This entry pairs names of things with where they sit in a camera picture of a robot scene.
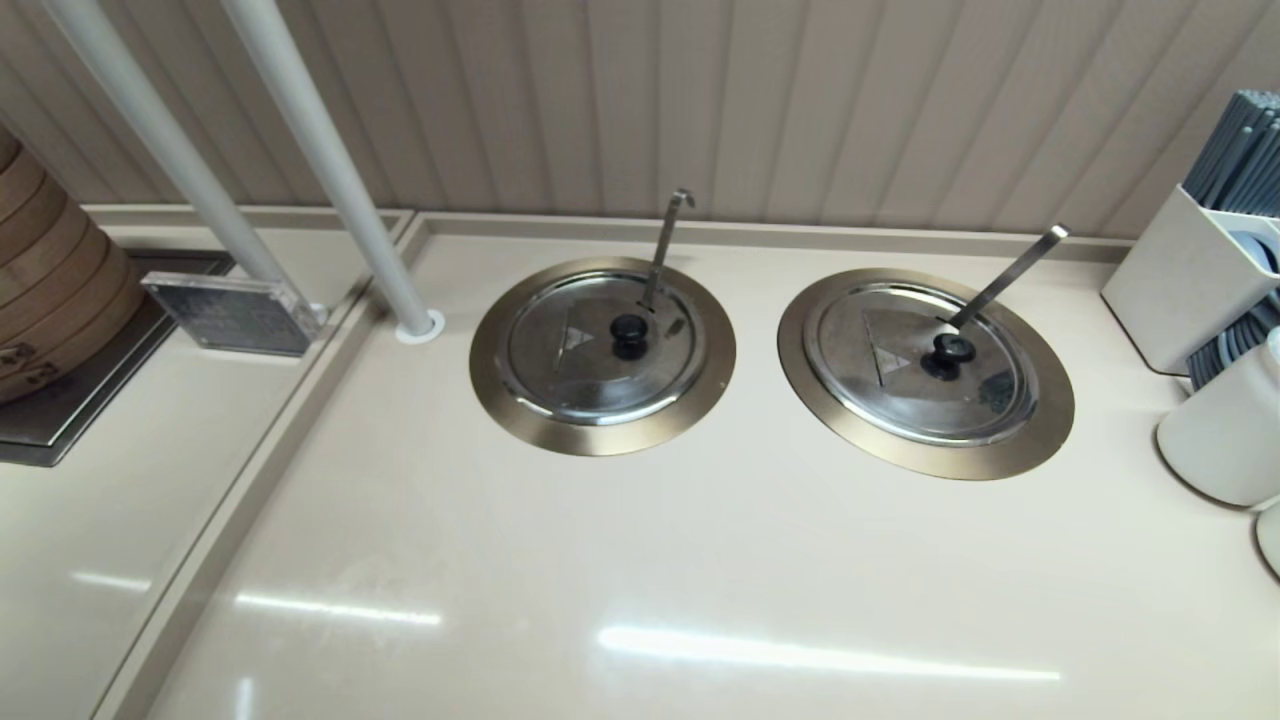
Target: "black knob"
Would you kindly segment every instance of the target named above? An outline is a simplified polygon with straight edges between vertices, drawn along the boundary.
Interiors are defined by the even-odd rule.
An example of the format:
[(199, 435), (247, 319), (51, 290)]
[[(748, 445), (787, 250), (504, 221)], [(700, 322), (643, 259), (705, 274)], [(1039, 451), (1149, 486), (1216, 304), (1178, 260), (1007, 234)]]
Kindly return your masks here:
[(618, 315), (609, 323), (609, 334), (613, 336), (613, 355), (620, 360), (639, 360), (649, 351), (645, 341), (649, 323), (640, 315)]
[(960, 364), (978, 355), (968, 338), (955, 333), (941, 333), (933, 337), (933, 352), (920, 359), (924, 372), (940, 380), (954, 380), (960, 377)]

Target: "white container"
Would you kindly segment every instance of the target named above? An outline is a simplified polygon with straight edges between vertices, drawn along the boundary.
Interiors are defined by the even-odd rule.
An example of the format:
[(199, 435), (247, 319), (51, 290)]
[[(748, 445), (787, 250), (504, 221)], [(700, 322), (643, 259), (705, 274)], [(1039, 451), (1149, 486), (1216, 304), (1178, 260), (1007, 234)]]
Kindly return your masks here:
[(1181, 186), (1116, 269), (1102, 297), (1153, 370), (1187, 374), (1187, 357), (1280, 287), (1228, 234), (1280, 237), (1258, 215), (1206, 210)]
[(1271, 566), (1271, 571), (1280, 577), (1280, 502), (1267, 507), (1258, 515), (1253, 533), (1258, 538), (1258, 550), (1262, 559)]
[(1280, 328), (1166, 415), (1156, 443), (1215, 500), (1252, 507), (1280, 496)]

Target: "beige countertop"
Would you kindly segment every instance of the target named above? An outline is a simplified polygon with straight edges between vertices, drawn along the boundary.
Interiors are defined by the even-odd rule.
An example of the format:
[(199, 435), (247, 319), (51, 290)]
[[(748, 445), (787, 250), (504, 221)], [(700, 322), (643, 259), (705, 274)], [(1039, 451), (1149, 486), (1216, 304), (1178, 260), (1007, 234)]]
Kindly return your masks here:
[[(124, 247), (219, 247), (180, 208), (91, 211)], [(410, 214), (383, 217), (398, 236)], [(250, 218), (302, 292), (339, 322), (365, 272), (337, 215)], [(92, 715), (330, 336), (287, 359), (201, 350), (175, 331), (59, 465), (0, 465), (0, 717)]]
[[(404, 346), (390, 323), (374, 332), (151, 717), (1280, 714), (1280, 588), (1251, 518), (1158, 459), (1152, 430), (1183, 395), (1098, 297), (1111, 265), (1047, 260), (1002, 296), (1066, 366), (1075, 424), (1039, 468), (965, 483), (823, 427), (782, 374), (777, 320), (852, 268), (980, 287), (1025, 237), (691, 223), (669, 263), (728, 311), (733, 377), (685, 434), (589, 459), (485, 414), (471, 337), (536, 270), (652, 251), (581, 237), (653, 225), (430, 222), (415, 277), (444, 334)], [(101, 602), (136, 602), (147, 569), (110, 570)]]

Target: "beige wall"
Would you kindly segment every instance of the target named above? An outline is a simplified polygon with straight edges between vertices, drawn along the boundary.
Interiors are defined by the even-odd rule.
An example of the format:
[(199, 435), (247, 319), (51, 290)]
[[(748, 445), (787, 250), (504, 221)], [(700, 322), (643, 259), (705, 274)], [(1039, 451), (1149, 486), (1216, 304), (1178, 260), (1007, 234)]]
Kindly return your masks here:
[[(242, 201), (325, 199), (216, 0), (106, 0)], [(385, 206), (1132, 237), (1280, 0), (283, 0)], [(37, 0), (0, 120), (82, 201), (180, 201)]]

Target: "bamboo steamer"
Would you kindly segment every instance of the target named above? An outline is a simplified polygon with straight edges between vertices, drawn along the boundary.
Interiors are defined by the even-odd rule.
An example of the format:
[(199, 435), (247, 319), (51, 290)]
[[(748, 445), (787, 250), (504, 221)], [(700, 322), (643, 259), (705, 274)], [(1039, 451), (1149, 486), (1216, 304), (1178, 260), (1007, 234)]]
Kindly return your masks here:
[(124, 251), (10, 141), (0, 128), (0, 404), (92, 357), (143, 299)]

